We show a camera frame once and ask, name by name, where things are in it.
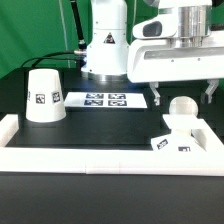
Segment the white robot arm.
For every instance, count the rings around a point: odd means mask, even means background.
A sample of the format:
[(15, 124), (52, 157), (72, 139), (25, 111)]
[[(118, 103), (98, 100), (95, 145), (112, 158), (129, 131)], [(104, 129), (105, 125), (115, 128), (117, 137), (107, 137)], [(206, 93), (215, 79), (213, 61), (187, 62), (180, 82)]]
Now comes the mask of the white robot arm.
[(147, 83), (156, 104), (162, 82), (205, 80), (209, 86), (202, 100), (211, 102), (224, 79), (224, 25), (213, 25), (211, 14), (224, 0), (143, 1), (156, 8), (157, 15), (134, 25), (135, 40), (128, 43), (125, 1), (91, 0), (93, 34), (82, 75)]

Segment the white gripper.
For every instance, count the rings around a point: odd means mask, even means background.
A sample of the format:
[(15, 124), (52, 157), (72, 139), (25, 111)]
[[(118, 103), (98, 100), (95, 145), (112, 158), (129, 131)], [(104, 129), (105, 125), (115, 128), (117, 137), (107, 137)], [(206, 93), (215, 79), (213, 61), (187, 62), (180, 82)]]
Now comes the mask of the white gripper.
[(129, 49), (127, 76), (133, 83), (149, 83), (156, 106), (160, 105), (158, 82), (208, 80), (201, 102), (210, 104), (218, 79), (224, 78), (224, 36), (207, 37), (196, 48), (172, 48), (164, 39), (135, 40)]

